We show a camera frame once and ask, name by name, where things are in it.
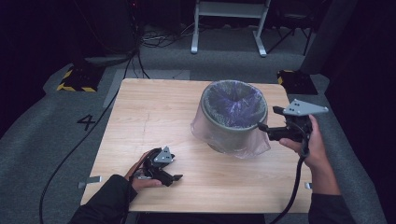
plastic bag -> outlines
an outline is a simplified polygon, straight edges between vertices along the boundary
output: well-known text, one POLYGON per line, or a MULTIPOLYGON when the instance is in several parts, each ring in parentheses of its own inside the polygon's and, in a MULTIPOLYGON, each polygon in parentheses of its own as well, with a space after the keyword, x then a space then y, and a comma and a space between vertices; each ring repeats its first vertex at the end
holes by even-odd
POLYGON ((191 132, 218 152, 252 158, 270 149, 268 135, 257 128, 267 116, 260 90, 237 80, 216 81, 202 94, 191 132))

gray carpet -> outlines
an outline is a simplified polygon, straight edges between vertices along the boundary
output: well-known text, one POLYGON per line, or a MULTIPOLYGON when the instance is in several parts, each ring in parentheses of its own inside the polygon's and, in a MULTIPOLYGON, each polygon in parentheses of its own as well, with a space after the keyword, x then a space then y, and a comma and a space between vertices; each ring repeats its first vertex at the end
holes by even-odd
MULTIPOLYGON (((182 78, 178 76, 179 71, 188 71, 191 80, 237 79, 256 83, 277 83, 278 70, 300 67, 305 42, 300 32, 262 58, 251 31, 249 28, 206 30, 200 35, 196 55, 190 53, 190 35, 166 48, 142 47, 142 64, 153 78, 178 79, 182 78), (158 71, 166 76, 161 77, 158 71)), ((272 46, 278 39, 276 31, 262 33, 264 46, 272 46)), ((141 77, 136 58, 133 65, 141 77)), ((43 87, 47 95, 6 132, 0 140, 0 223, 38 223, 39 199, 50 175, 87 133, 85 125, 77 121, 87 115, 92 115, 92 120, 99 119, 109 102, 108 95, 117 88, 116 83, 120 83, 125 66, 126 63, 108 67, 98 92, 56 91, 70 67, 67 64, 43 87)), ((128 76, 134 76, 132 65, 128 76)), ((322 75, 311 77, 319 95, 289 95, 290 100, 296 98, 330 108, 330 113, 317 117, 346 203, 357 223, 386 223, 375 187, 323 94, 329 80, 322 75)), ((77 188, 78 182, 89 177, 110 113, 111 108, 53 178, 44 201, 45 223, 66 223, 78 208, 83 193, 77 188)), ((267 221, 275 215, 266 214, 267 221)), ((287 214, 278 223, 307 223, 307 214, 287 214)))

trash can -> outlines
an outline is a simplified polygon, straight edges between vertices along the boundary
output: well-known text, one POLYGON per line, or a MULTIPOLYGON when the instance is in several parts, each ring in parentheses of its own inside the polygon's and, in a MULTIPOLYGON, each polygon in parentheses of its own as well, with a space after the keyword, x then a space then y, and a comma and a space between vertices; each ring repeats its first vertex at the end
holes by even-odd
POLYGON ((268 135, 257 128, 267 116, 260 90, 238 80, 216 81, 202 94, 191 132, 218 152, 252 158, 270 149, 268 135))

person's right hand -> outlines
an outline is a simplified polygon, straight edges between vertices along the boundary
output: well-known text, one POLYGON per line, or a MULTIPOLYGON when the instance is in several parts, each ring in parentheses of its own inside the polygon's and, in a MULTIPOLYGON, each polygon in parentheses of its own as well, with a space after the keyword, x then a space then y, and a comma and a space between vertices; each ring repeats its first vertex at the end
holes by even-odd
MULTIPOLYGON (((323 144, 322 136, 318 126, 318 122, 314 116, 309 115, 312 123, 312 133, 309 138, 309 156, 305 159, 305 164, 311 169, 318 169, 323 165, 330 165, 326 155, 326 149, 323 144)), ((302 144, 294 142, 288 138, 279 140, 280 145, 294 150, 299 155, 301 154, 302 144)))

person's arm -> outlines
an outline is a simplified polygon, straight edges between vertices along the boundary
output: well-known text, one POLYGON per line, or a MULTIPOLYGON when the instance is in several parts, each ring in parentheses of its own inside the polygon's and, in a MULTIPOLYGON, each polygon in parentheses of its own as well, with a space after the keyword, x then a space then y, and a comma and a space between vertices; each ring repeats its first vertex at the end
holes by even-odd
MULTIPOLYGON (((140 161, 146 158, 145 153, 140 161)), ((70 220, 70 224, 120 223, 129 204, 137 192, 143 188, 160 186, 156 179, 141 180, 134 178, 132 186, 129 178, 133 175, 137 162, 125 176, 113 175, 92 198, 80 206, 70 220)))
MULTIPOLYGON (((310 115, 312 133, 308 147, 309 156, 305 164, 312 174, 312 201, 309 209, 309 223, 355 223, 338 187, 334 171, 326 155, 317 120, 310 115)), ((301 143, 282 138, 279 143, 300 155, 301 143)))

